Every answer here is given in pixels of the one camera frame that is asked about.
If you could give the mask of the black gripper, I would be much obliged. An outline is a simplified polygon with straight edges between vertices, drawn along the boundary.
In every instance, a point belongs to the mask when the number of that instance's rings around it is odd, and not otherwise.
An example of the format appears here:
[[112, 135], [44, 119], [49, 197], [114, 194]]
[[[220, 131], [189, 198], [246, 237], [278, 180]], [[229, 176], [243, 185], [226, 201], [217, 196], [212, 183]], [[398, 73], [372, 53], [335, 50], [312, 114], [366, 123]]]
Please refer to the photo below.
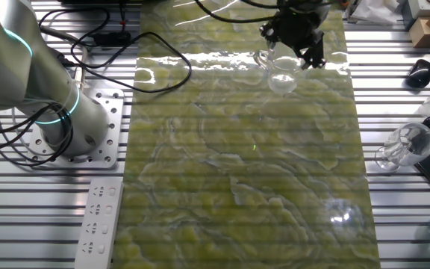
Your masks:
[[307, 13], [296, 13], [291, 8], [282, 8], [275, 17], [260, 27], [261, 36], [267, 41], [267, 51], [275, 52], [276, 43], [291, 48], [298, 57], [303, 57], [302, 69], [325, 66], [321, 24], [328, 16], [327, 7], [318, 7]]

